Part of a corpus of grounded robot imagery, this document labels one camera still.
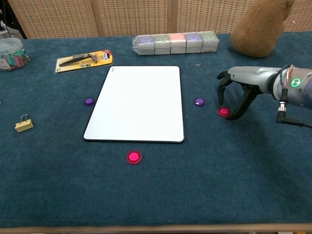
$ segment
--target stuffed animal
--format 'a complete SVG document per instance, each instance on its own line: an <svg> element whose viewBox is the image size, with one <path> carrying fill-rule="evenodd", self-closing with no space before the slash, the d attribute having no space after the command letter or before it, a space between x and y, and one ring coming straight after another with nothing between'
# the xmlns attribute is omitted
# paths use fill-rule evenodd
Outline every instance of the stuffed animal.
<svg viewBox="0 0 312 234"><path fill-rule="evenodd" d="M284 31L295 0L253 0L236 24L231 43L238 52L251 57L266 57Z"/></svg>

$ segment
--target clear container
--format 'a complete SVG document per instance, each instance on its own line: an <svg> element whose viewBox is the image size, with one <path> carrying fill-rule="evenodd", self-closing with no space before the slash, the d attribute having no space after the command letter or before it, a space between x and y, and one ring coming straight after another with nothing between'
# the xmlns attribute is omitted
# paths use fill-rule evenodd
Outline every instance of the clear container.
<svg viewBox="0 0 312 234"><path fill-rule="evenodd" d="M18 38L0 39L0 69L13 71L22 68L30 58Z"/></svg>

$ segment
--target binder clip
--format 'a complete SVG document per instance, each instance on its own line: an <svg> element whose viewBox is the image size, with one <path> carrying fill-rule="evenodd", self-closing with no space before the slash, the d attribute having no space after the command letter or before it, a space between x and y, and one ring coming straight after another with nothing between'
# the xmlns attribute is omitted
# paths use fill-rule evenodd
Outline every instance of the binder clip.
<svg viewBox="0 0 312 234"><path fill-rule="evenodd" d="M27 119L27 116L28 114L22 115L20 117L20 122L15 124L15 130L18 133L34 127L33 123L31 122L31 119Z"/></svg>

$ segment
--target robotic hand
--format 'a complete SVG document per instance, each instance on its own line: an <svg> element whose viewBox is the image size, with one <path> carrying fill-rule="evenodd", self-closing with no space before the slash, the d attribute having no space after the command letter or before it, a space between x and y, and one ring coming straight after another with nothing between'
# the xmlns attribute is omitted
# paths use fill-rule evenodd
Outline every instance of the robotic hand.
<svg viewBox="0 0 312 234"><path fill-rule="evenodd" d="M217 79L221 79L218 88L218 101L224 101L225 87L232 82L239 83L244 95L238 108L226 119L235 120L242 117L252 101L259 94L272 94L279 101L276 122L312 128L312 124L287 118L286 106L290 104L312 109L312 70L295 68L294 66L275 67L232 67L221 72Z"/></svg>

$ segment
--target woven panel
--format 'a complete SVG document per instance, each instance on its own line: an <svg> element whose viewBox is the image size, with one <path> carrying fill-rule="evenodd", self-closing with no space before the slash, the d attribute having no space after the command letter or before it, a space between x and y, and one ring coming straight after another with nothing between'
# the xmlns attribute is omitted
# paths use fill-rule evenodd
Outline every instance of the woven panel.
<svg viewBox="0 0 312 234"><path fill-rule="evenodd" d="M27 38L95 37L91 0L9 0Z"/></svg>
<svg viewBox="0 0 312 234"><path fill-rule="evenodd" d="M286 31L312 31L312 1L296 0L292 12L285 21Z"/></svg>
<svg viewBox="0 0 312 234"><path fill-rule="evenodd" d="M178 0L177 32L212 30L230 33L252 0ZM296 0L286 31L312 30L311 0Z"/></svg>
<svg viewBox="0 0 312 234"><path fill-rule="evenodd" d="M100 36L167 32L168 0L92 0Z"/></svg>

